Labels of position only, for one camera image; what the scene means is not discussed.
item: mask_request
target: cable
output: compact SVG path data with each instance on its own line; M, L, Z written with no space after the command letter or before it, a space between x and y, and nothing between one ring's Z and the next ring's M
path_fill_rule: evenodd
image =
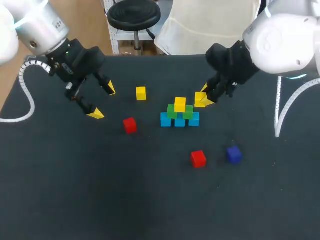
M281 127L284 123L285 117L289 111L289 108L294 103L294 101L299 97L300 94L302 94L305 90L320 84L320 78L317 78L315 80L309 81L298 88L297 91L292 94L292 96L289 98L289 100L286 102L280 117L279 116L279 108L280 108L280 97L281 97L281 81L282 77L278 77L278 84L277 84L277 90L276 90L276 102L275 102L275 114L274 114L274 130L275 130L275 137L278 138L280 136Z
M36 109L36 105L35 105L35 101L32 98L26 84L25 84L25 79L24 79L24 74L25 71L28 67L33 66L33 65L37 65L42 67L48 74L51 71L51 67L48 66L47 64L41 62L41 61L28 61L25 62L24 65L22 65L22 67L20 68L20 72L19 72L19 83L22 87L22 90L24 91L26 97L28 98L29 102L30 102L30 111L27 115L20 117L20 118L16 118L16 119L3 119L0 118L0 123L18 123L18 122L22 122L24 120L29 119L35 112Z

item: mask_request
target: stacked blocks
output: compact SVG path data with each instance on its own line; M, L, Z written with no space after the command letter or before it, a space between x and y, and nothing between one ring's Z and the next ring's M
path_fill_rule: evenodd
M186 120L184 120L181 112L178 113L178 118L174 120L174 126L176 128L184 128L186 126Z
M186 106L187 99L185 97L176 97L173 104L168 104L166 112L160 115L161 127L171 127L171 120L174 120L176 128L184 128L186 120L190 127L199 127L200 113L194 112L194 106Z
M161 120L161 127L169 128L171 127L171 119L168 117L166 112L162 112L160 115Z
M243 158L243 155L237 146L229 147L226 150L226 156L231 164L238 164Z
M191 161L194 168L203 168L207 164L207 159L203 151L192 152Z
M200 125L200 113L194 112L193 118L189 120L189 127L199 127Z
M168 109L166 111L167 117L169 119L177 119L178 118L178 113L175 112L175 105L173 104L168 104Z
M136 88L136 99L138 101L147 100L147 90L145 86L138 86Z
M186 112L187 99L185 97L176 97L174 101L174 111L176 113Z
M126 134L133 134L138 131L136 120L133 117L123 120L123 125Z
M207 96L205 92L196 92L194 97L194 107L195 108L205 108L206 105L201 103L201 100Z

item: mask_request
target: block tower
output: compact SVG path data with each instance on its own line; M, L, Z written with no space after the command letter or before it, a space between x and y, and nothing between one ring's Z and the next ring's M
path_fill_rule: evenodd
M200 123L199 112L194 112L194 106L186 105L185 97L176 97L174 104L168 104L166 112L161 113L161 127L171 127L172 120L176 128L184 128L186 121L190 127L198 127Z

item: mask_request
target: stool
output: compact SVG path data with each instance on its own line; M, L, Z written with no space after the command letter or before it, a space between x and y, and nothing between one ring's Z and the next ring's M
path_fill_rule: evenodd
M153 0L124 0L109 9L107 18L115 29L134 32L134 50L138 51L138 55L142 55L138 32L146 30L154 40L156 37L149 28L159 22L161 11Z

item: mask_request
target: white chair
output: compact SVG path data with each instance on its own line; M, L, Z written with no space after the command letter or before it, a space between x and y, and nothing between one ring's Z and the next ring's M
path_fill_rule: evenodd
M167 55L200 55L215 43L230 48L258 16L261 0L174 0L154 43Z

